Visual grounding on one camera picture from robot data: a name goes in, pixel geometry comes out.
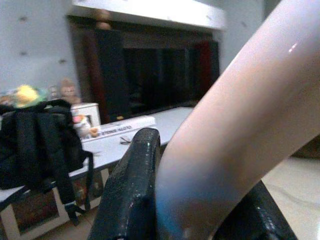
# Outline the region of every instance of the white table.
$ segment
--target white table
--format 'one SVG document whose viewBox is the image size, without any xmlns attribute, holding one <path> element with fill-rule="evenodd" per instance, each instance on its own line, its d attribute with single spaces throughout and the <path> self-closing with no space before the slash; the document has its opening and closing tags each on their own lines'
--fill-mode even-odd
<svg viewBox="0 0 320 240">
<path fill-rule="evenodd" d="M 150 128 L 158 129 L 160 133 L 161 145 L 167 144 L 181 123 L 191 113 L 191 107 L 178 107 L 155 114 L 156 125 Z M 100 138 L 97 140 L 83 143 L 83 148 L 87 151 L 96 153 L 94 156 L 94 169 L 102 170 L 109 165 L 119 161 L 128 149 L 128 145 L 120 144 L 120 136 L 133 138 L 138 130 L 124 132 L 121 134 Z M 84 162 L 84 167 L 70 172 L 72 179 L 82 177 L 88 170 L 88 161 Z M 9 190 L 0 190 L 0 210 L 3 210 L 8 204 L 12 203 L 23 191 L 23 187 L 16 187 Z"/>
</svg>

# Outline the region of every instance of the tile floor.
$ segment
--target tile floor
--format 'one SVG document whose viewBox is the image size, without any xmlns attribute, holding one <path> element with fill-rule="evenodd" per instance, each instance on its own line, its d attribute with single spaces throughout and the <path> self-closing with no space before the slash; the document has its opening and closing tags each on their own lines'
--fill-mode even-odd
<svg viewBox="0 0 320 240">
<path fill-rule="evenodd" d="M 74 226 L 67 222 L 35 240 L 86 240 L 94 223 L 98 207 L 91 209 L 83 216 L 79 216 L 80 224 Z"/>
</svg>

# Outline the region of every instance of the stuffed toy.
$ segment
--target stuffed toy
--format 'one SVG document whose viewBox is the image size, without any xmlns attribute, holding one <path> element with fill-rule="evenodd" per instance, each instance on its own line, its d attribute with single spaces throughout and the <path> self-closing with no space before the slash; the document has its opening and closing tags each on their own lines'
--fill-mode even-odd
<svg viewBox="0 0 320 240">
<path fill-rule="evenodd" d="M 77 115 L 73 117 L 73 127 L 80 138 L 88 135 L 95 138 L 98 136 L 98 128 L 91 127 L 88 117 L 84 115 Z"/>
<path fill-rule="evenodd" d="M 69 102 L 70 104 L 79 104 L 80 97 L 76 95 L 76 85 L 69 79 L 65 78 L 61 81 L 61 99 Z"/>
<path fill-rule="evenodd" d="M 16 108 L 27 108 L 46 100 L 46 94 L 29 85 L 21 85 L 14 95 Z"/>
</svg>

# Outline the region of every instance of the white wall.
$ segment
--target white wall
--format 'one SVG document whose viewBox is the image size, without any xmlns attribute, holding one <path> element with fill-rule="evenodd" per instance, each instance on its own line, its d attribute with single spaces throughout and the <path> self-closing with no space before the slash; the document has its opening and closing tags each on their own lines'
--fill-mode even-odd
<svg viewBox="0 0 320 240">
<path fill-rule="evenodd" d="M 224 0 L 220 7 L 226 12 L 227 21 L 227 30 L 220 37 L 222 73 L 263 23 L 265 12 L 264 0 Z"/>
<path fill-rule="evenodd" d="M 77 82 L 67 10 L 64 0 L 0 0 L 0 92 Z"/>
</svg>

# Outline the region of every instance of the small white box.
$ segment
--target small white box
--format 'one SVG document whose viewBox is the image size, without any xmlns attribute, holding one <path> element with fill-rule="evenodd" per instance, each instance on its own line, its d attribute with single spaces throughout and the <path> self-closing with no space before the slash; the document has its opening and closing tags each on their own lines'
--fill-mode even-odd
<svg viewBox="0 0 320 240">
<path fill-rule="evenodd" d="M 73 116 L 84 115 L 87 116 L 91 126 L 97 127 L 101 125 L 98 103 L 79 103 L 71 107 Z"/>
</svg>

